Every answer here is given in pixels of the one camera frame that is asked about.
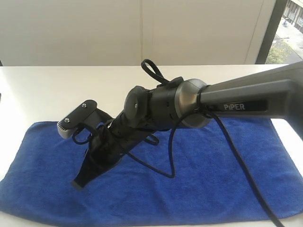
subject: blue microfiber cloth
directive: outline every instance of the blue microfiber cloth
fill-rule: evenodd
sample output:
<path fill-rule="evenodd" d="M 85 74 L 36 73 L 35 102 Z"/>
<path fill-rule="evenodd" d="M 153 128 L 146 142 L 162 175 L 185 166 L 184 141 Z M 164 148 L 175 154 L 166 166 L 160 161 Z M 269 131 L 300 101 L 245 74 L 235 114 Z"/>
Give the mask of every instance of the blue microfiber cloth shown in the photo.
<path fill-rule="evenodd" d="M 279 218 L 303 212 L 303 179 L 270 120 L 223 119 L 264 198 Z M 169 132 L 160 144 L 132 150 L 169 172 Z M 177 130 L 176 177 L 166 178 L 129 157 L 82 191 L 70 182 L 86 145 L 63 140 L 56 122 L 38 122 L 25 134 L 0 182 L 0 210 L 56 226 L 194 225 L 268 219 L 213 120 Z"/>

